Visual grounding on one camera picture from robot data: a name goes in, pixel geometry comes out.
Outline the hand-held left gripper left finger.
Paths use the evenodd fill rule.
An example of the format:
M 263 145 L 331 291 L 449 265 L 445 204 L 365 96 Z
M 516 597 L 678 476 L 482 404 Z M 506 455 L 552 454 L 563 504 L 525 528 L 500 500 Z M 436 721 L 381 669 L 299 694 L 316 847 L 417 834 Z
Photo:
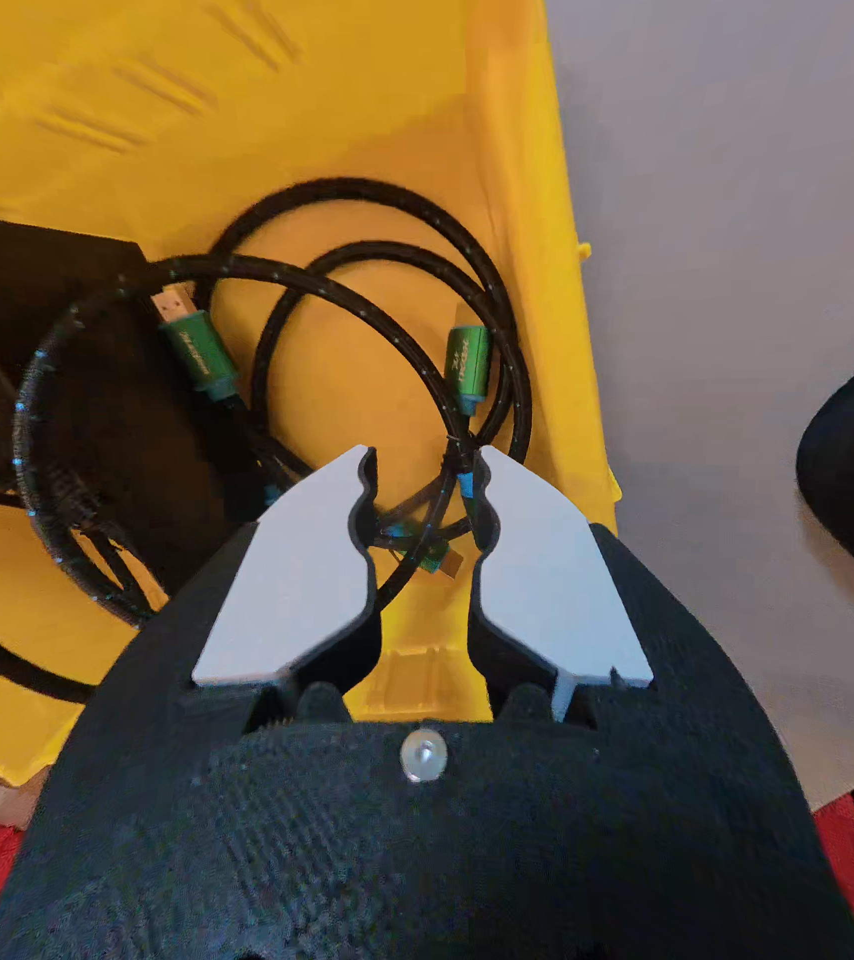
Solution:
M 266 509 L 193 667 L 198 687 L 303 684 L 371 622 L 376 493 L 377 452 L 356 445 Z

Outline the yellow plastic bin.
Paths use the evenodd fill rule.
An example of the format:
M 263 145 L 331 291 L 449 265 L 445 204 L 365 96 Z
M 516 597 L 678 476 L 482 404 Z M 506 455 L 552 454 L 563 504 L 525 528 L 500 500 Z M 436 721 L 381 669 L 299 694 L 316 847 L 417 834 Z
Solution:
M 0 220 L 148 263 L 0 373 L 0 780 L 55 761 L 167 594 L 33 467 L 46 360 L 148 294 L 217 416 L 232 522 L 380 458 L 386 666 L 361 717 L 479 718 L 452 437 L 616 530 L 544 2 L 0 2 Z

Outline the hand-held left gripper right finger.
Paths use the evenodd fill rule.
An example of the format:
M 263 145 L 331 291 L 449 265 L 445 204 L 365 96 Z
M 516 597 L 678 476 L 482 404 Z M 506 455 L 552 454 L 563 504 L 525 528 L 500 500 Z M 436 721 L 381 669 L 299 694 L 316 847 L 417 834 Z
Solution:
M 553 720 L 577 690 L 646 690 L 649 664 L 587 517 L 493 446 L 476 454 L 467 649 L 497 713 L 535 685 Z

